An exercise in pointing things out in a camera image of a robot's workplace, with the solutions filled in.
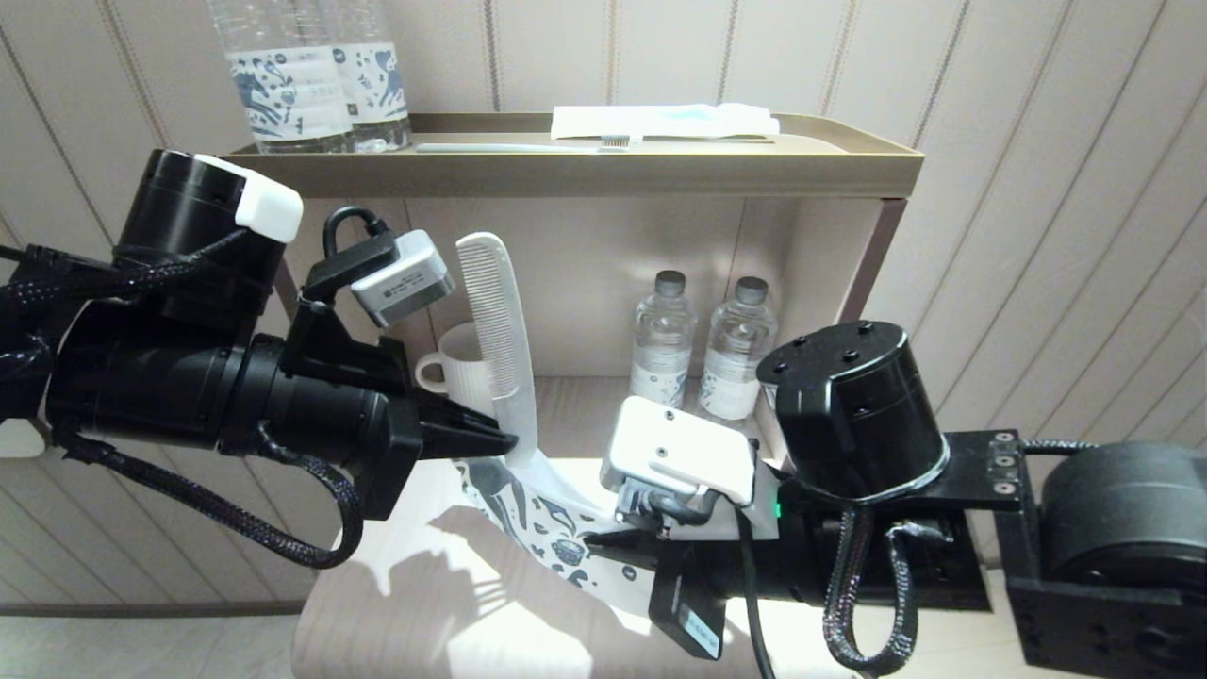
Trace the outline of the blue horse print bag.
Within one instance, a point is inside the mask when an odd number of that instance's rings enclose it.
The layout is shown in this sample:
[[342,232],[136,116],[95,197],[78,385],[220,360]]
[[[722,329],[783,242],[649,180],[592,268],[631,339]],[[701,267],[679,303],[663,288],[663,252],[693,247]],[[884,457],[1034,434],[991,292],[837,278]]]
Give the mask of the blue horse print bag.
[[568,499],[540,497],[505,458],[460,460],[456,466],[467,498],[540,566],[604,604],[651,619],[655,558],[595,557],[583,542],[587,532],[634,529],[616,520],[617,494],[604,504],[591,502],[570,488],[568,478],[553,464]]

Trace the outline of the white plastic comb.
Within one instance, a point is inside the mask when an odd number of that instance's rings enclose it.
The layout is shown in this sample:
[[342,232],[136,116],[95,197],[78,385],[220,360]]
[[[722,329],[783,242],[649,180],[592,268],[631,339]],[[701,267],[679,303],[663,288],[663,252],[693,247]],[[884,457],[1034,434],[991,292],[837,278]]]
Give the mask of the white plastic comb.
[[500,428],[518,438],[505,464],[527,488],[549,501],[568,499],[566,485],[538,449],[537,400],[517,271],[501,238],[476,232],[456,242],[463,288],[486,361]]

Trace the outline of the white ribbed mug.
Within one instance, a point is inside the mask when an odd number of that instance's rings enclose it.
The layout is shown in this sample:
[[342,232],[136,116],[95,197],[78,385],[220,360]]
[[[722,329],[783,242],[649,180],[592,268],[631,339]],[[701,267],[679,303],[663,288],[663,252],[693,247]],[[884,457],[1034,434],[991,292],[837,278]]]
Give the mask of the white ribbed mug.
[[413,369],[419,387],[448,397],[453,403],[496,416],[486,361],[480,353],[476,323],[445,330],[437,349],[416,359]]

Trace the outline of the small clear water bottle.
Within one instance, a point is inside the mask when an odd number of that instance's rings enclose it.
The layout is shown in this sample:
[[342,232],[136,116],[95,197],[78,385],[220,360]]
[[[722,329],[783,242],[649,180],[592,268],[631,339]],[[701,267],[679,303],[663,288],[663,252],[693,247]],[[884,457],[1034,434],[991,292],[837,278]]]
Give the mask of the small clear water bottle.
[[760,390],[757,369],[779,332],[779,320],[768,306],[769,291],[766,280],[742,276],[729,300],[713,310],[698,397],[704,417],[737,425],[754,412]]
[[686,275],[664,270],[634,318],[630,394],[680,409],[686,402],[696,314],[686,297]]

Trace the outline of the light blue toothbrush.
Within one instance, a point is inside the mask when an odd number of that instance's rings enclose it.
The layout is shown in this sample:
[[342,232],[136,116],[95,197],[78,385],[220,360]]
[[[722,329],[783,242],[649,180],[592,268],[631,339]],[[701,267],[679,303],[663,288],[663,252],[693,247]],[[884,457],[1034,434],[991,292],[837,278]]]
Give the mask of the light blue toothbrush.
[[426,142],[418,144],[420,156],[600,156],[619,154],[632,150],[628,135],[606,135],[595,146],[573,146],[556,144],[470,144],[470,142]]

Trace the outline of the brown open shelf unit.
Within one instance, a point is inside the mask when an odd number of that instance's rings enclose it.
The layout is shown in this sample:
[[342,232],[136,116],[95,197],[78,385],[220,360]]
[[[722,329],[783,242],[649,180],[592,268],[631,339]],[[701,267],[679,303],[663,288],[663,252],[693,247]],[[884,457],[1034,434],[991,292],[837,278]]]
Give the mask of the brown open shelf unit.
[[[922,151],[824,117],[781,115],[750,141],[631,142],[600,156],[229,156],[298,191],[307,219],[288,247],[281,292],[321,254],[326,215],[371,207],[425,229],[456,282],[456,242],[505,241],[517,270],[536,377],[540,447],[597,460],[628,394],[631,317],[655,273],[678,270],[700,326],[737,279],[769,283],[779,336],[855,321],[919,185]],[[415,141],[552,144],[547,113],[422,113]]]

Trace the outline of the large clear water bottle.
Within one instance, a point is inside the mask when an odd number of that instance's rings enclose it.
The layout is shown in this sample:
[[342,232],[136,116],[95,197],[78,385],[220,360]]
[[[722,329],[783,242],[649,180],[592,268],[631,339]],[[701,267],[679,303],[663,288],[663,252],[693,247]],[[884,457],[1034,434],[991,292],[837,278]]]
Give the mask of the large clear water bottle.
[[206,0],[262,156],[352,150],[321,0]]
[[406,150],[412,124],[381,0],[319,0],[361,154]]

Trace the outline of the white wrapped toothbrush packet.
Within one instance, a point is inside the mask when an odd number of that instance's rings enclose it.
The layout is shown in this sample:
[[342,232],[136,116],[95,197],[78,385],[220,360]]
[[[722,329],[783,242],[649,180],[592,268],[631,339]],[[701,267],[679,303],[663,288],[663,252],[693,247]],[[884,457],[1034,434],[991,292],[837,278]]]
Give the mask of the white wrapped toothbrush packet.
[[721,105],[560,105],[553,110],[549,135],[556,141],[626,135],[715,141],[766,137],[781,133],[768,109],[739,103]]

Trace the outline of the white wall mounted object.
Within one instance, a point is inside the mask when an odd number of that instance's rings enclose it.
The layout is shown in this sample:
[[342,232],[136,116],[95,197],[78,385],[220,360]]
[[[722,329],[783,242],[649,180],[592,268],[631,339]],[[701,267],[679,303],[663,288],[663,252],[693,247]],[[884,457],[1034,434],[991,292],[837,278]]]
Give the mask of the white wall mounted object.
[[35,458],[47,451],[49,443],[43,432],[30,420],[0,422],[0,460]]

